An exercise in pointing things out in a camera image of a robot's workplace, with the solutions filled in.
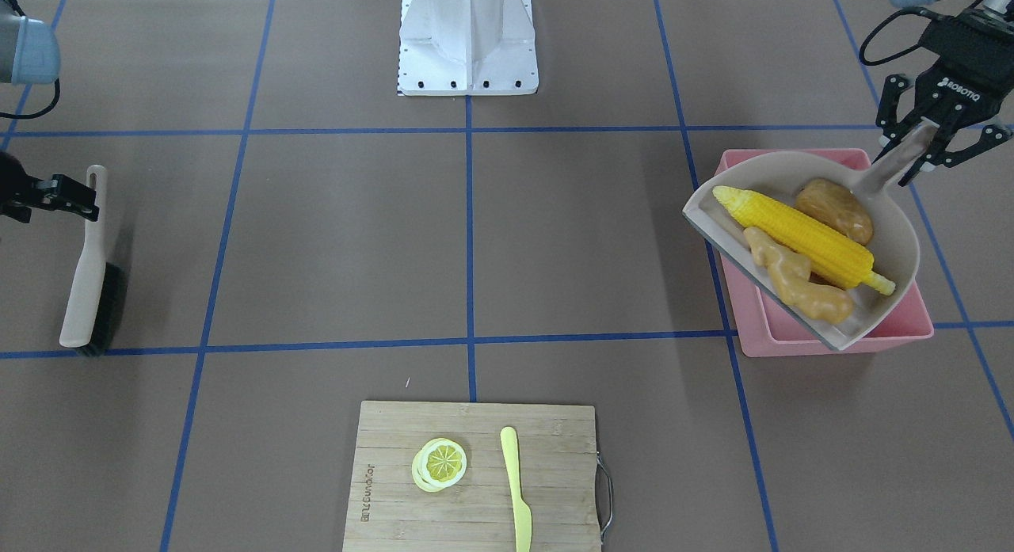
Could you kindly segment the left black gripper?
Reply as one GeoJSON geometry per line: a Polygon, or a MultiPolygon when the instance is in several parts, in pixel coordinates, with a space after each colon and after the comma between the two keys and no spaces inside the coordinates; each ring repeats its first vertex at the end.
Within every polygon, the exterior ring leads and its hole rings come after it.
{"type": "Polygon", "coordinates": [[[1010,127],[992,123],[969,147],[949,150],[949,140],[941,133],[998,116],[1012,91],[1012,14],[996,10],[964,10],[954,17],[931,10],[913,14],[928,19],[917,46],[936,54],[937,60],[917,81],[906,74],[888,75],[875,118],[883,149],[894,149],[903,140],[906,151],[915,154],[899,177],[901,187],[921,172],[962,165],[1012,140],[1010,127]],[[915,89],[913,111],[899,116],[902,94],[911,89],[915,89]],[[926,123],[910,133],[924,120],[937,127],[926,123]]]}

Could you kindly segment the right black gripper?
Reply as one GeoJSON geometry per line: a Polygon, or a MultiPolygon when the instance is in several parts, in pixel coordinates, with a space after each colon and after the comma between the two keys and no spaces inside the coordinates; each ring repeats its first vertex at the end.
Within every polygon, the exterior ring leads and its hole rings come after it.
{"type": "Polygon", "coordinates": [[[65,211],[88,221],[99,219],[97,191],[80,181],[54,174],[43,180],[29,176],[13,155],[1,152],[1,215],[29,223],[32,210],[65,211]]]}

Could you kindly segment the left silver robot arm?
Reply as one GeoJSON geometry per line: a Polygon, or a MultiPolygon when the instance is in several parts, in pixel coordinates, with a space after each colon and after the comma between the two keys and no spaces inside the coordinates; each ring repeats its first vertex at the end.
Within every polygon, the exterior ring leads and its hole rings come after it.
{"type": "Polygon", "coordinates": [[[1012,0],[890,0],[893,19],[920,17],[927,25],[917,42],[883,57],[880,64],[913,51],[936,58],[916,77],[885,78],[876,125],[881,155],[909,147],[899,186],[920,172],[954,167],[1012,138],[1000,117],[1012,93],[1012,0]]]}

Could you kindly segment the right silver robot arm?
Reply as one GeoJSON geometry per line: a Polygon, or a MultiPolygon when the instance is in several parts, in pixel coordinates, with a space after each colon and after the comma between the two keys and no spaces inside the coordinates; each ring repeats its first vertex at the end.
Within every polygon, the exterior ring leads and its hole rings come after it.
{"type": "MultiPolygon", "coordinates": [[[[39,119],[60,101],[61,56],[54,29],[25,14],[18,0],[2,0],[1,80],[3,84],[51,84],[53,97],[35,112],[3,112],[8,121],[39,119]]],[[[12,154],[1,152],[1,214],[28,224],[33,210],[65,211],[90,223],[99,219],[97,190],[66,174],[37,179],[12,154]]]]}

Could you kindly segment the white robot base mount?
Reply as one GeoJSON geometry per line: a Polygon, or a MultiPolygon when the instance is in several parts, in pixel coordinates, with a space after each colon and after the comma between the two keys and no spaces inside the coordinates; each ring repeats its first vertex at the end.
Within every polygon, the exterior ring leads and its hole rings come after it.
{"type": "Polygon", "coordinates": [[[539,90],[532,0],[401,0],[399,21],[401,95],[539,90]]]}

